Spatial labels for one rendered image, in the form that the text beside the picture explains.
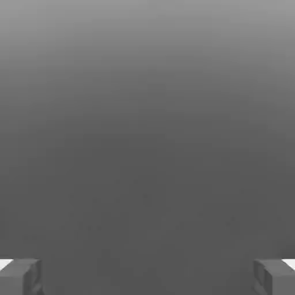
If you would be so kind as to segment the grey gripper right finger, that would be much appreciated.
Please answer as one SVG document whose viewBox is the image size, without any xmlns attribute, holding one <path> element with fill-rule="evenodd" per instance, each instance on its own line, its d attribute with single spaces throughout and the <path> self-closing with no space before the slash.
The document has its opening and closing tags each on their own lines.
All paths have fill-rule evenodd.
<svg viewBox="0 0 295 295">
<path fill-rule="evenodd" d="M 257 295 L 295 295 L 295 259 L 255 259 L 253 272 Z"/>
</svg>

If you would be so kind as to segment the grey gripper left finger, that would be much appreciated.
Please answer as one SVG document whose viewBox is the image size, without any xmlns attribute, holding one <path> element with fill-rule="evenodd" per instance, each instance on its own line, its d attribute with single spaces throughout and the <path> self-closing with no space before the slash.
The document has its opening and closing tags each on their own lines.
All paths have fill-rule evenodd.
<svg viewBox="0 0 295 295">
<path fill-rule="evenodd" d="M 0 258 L 0 295 L 44 295 L 42 261 Z"/>
</svg>

